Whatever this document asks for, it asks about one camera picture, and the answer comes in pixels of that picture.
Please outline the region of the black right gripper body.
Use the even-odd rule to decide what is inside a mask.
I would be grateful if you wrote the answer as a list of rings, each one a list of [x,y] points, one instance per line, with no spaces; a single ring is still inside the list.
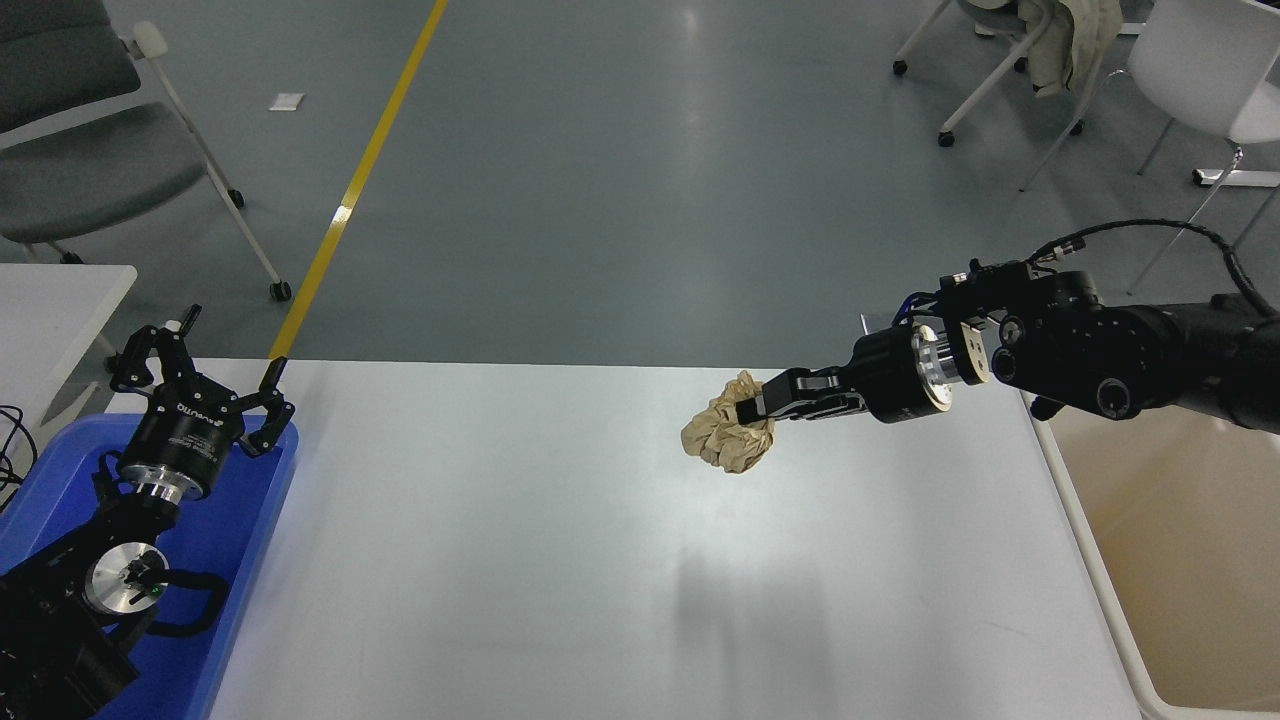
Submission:
[[[878,421],[936,415],[937,388],[920,369],[920,350],[937,340],[931,328],[886,328],[861,337],[852,350],[852,387]]]

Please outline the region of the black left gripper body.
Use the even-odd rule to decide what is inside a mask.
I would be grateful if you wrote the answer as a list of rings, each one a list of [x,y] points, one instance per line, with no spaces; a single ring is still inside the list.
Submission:
[[[234,392],[216,383],[159,386],[146,414],[118,459],[118,474],[140,479],[141,468],[165,468],[197,486],[214,486],[244,433],[243,418],[230,411]]]

